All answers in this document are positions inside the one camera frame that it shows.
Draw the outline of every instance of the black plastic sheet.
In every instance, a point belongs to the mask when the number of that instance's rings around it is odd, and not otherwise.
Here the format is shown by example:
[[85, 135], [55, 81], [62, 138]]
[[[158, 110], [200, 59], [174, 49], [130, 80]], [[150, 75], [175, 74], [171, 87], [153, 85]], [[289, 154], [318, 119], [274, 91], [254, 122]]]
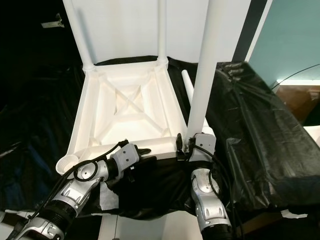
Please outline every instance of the black plastic sheet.
[[211, 163], [177, 161], [175, 158], [147, 161], [115, 185], [108, 185], [119, 196], [119, 208], [101, 210], [99, 188], [96, 188], [82, 215], [117, 214], [137, 220], [151, 220], [174, 211], [195, 214], [191, 198], [191, 173], [197, 168], [211, 168]]
[[207, 120], [242, 210], [320, 203], [319, 147], [247, 63], [218, 65]]
[[84, 81], [81, 66], [43, 66], [0, 112], [0, 210], [35, 210], [60, 175]]

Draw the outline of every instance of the metal bracket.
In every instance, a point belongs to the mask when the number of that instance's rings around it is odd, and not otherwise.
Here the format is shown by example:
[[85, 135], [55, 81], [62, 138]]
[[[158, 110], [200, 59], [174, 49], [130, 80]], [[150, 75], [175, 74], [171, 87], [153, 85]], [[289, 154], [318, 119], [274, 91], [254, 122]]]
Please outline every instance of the metal bracket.
[[139, 155], [134, 144], [129, 143], [122, 147], [119, 151], [110, 155], [114, 159], [118, 168], [118, 176], [116, 180], [120, 180], [124, 176], [124, 171], [129, 169], [133, 164], [139, 162]]
[[[215, 153], [216, 137], [211, 134], [197, 133], [196, 135], [194, 135], [193, 139], [190, 139], [190, 141], [194, 141], [195, 145], [209, 151], [211, 154]], [[211, 162], [212, 160], [208, 154], [204, 153], [203, 151], [197, 148], [194, 148], [189, 161]]]
[[65, 25], [62, 23], [62, 19], [61, 19], [60, 13], [56, 14], [55, 19], [57, 21], [43, 22], [43, 23], [41, 23], [41, 26], [44, 29], [57, 28], [57, 27], [64, 28], [65, 27]]

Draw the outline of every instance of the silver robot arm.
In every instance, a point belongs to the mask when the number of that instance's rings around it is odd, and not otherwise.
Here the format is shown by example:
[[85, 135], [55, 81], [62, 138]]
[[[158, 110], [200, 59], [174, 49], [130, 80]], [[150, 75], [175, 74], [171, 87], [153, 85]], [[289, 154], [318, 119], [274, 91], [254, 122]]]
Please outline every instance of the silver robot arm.
[[[212, 162], [216, 139], [211, 134], [197, 133], [189, 142], [190, 162]], [[198, 168], [191, 174], [191, 196], [203, 240], [232, 240], [232, 225], [219, 199], [219, 186], [210, 169]]]
[[91, 190], [101, 181], [120, 180], [124, 171], [140, 160], [140, 153], [150, 152], [149, 149], [138, 149], [127, 140], [119, 146], [122, 148], [109, 159], [102, 155], [79, 167], [75, 166], [74, 178], [62, 185], [63, 188], [48, 199], [36, 216], [17, 223], [7, 240], [63, 240], [73, 220], [87, 203]]

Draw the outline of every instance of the wire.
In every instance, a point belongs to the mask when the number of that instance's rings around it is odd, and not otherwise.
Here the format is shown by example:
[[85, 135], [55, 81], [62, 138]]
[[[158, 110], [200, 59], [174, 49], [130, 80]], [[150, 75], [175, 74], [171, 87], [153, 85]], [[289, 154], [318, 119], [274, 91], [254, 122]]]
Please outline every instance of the wire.
[[301, 73], [301, 72], [303, 72], [303, 71], [305, 71], [305, 70], [314, 68], [314, 67], [319, 66], [319, 65], [320, 65], [320, 63], [318, 63], [318, 64], [316, 64], [316, 65], [313, 65], [313, 66], [309, 66], [309, 67], [307, 67], [307, 68], [305, 68], [305, 69], [302, 69], [302, 70], [300, 70], [300, 71], [297, 71], [296, 73], [294, 73], [294, 74], [288, 76], [287, 78], [283, 79], [281, 82], [278, 82], [275, 86], [273, 86], [273, 88], [272, 88], [271, 90], [275, 89], [277, 86], [279, 86], [280, 84], [282, 84], [285, 80], [293, 77], [294, 75], [299, 74], [299, 73]]
[[[58, 193], [58, 191], [62, 188], [63, 184], [65, 184], [65, 181], [68, 179], [68, 177], [70, 176], [70, 174], [73, 173], [73, 176], [75, 176], [75, 174], [78, 173], [78, 169], [84, 165], [87, 165], [87, 164], [90, 164], [90, 163], [93, 163], [94, 166], [95, 166], [95, 170], [94, 170], [94, 173], [97, 173], [98, 171], [98, 168], [97, 168], [97, 161], [98, 160], [101, 160], [101, 158], [105, 158], [106, 155], [112, 153], [117, 147], [120, 146], [120, 143], [121, 142], [118, 142], [113, 148], [111, 148], [109, 151], [105, 152], [104, 154], [94, 158], [94, 159], [91, 159], [91, 160], [85, 160], [85, 161], [82, 161], [82, 162], [79, 162], [78, 164], [74, 165], [72, 168], [70, 168], [68, 171], [66, 171], [62, 176], [61, 178], [59, 179], [59, 181], [54, 185], [53, 189], [51, 190], [51, 192], [49, 193], [49, 196], [47, 197], [47, 199], [41, 204], [41, 206], [34, 212], [34, 214], [32, 216], [28, 216], [29, 220], [35, 218], [38, 213], [47, 206], [47, 204], [52, 200], [52, 198]], [[89, 181], [91, 180], [93, 177], [90, 177], [90, 178], [87, 178], [87, 179], [84, 179], [83, 181], [81, 182], [86, 182], [86, 181]]]
[[217, 193], [216, 189], [214, 188], [214, 185], [213, 185], [212, 180], [211, 180], [211, 178], [213, 178], [212, 177], [212, 172], [213, 172], [213, 169], [210, 169], [210, 171], [209, 171], [209, 183], [210, 183], [210, 186], [211, 186], [214, 194], [218, 197], [218, 199], [220, 199], [219, 194]]
[[239, 214], [238, 214], [237, 209], [235, 208], [234, 210], [235, 210], [236, 218], [237, 218], [238, 221], [239, 221], [239, 227], [240, 227], [240, 232], [241, 232], [241, 239], [242, 239], [242, 240], [245, 240], [244, 226], [242, 225], [242, 222], [241, 222], [241, 219], [240, 219], [240, 216], [239, 216]]
[[222, 162], [216, 156], [214, 156], [211, 152], [209, 152], [208, 150], [206, 150], [206, 149], [204, 149], [204, 148], [202, 148], [200, 146], [197, 146], [197, 145], [194, 145], [193, 147], [203, 151], [206, 154], [208, 154], [212, 158], [212, 160], [214, 160], [217, 164], [219, 164], [220, 168], [222, 169], [222, 171], [223, 171], [223, 173], [224, 173], [224, 175], [226, 177], [225, 185], [226, 185], [226, 188], [229, 190], [230, 205], [231, 205], [231, 215], [232, 215], [232, 226], [233, 226], [232, 230], [233, 230], [233, 235], [236, 236], [237, 234], [236, 234], [235, 204], [234, 204], [234, 198], [233, 198], [233, 194], [232, 194], [231, 182], [230, 182], [230, 178], [229, 178], [228, 172], [227, 172], [225, 166], [222, 164]]

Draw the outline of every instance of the white tube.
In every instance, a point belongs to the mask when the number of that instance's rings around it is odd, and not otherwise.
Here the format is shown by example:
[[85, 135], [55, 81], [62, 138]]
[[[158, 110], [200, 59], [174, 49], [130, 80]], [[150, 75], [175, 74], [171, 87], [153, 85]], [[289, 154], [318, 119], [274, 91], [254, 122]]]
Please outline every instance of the white tube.
[[[193, 98], [193, 95], [194, 95], [194, 86], [192, 85], [192, 82], [191, 82], [191, 79], [189, 77], [189, 74], [188, 74], [187, 70], [183, 70], [181, 72], [181, 74], [182, 74], [182, 78], [183, 78], [186, 94], [188, 95], [189, 103], [191, 105], [192, 104], [192, 98]], [[202, 132], [205, 133], [205, 134], [215, 135], [215, 133], [212, 130], [212, 128], [209, 127], [209, 124], [208, 124], [206, 118], [204, 118], [204, 121], [203, 121]]]
[[82, 32], [82, 29], [80, 27], [79, 20], [77, 18], [72, 0], [63, 0], [63, 4], [70, 22], [70, 26], [72, 29], [76, 46], [78, 48], [78, 51], [83, 63], [83, 70], [84, 71], [92, 70], [95, 66], [92, 63], [90, 53], [85, 41], [84, 33]]
[[167, 1], [158, 0], [158, 58], [161, 64], [165, 64], [167, 59]]
[[228, 1], [225, 0], [209, 0], [208, 3], [185, 145], [188, 144], [189, 138], [193, 138], [196, 133], [201, 133], [204, 125], [218, 62], [220, 29], [223, 26], [223, 17], [227, 13], [227, 5]]

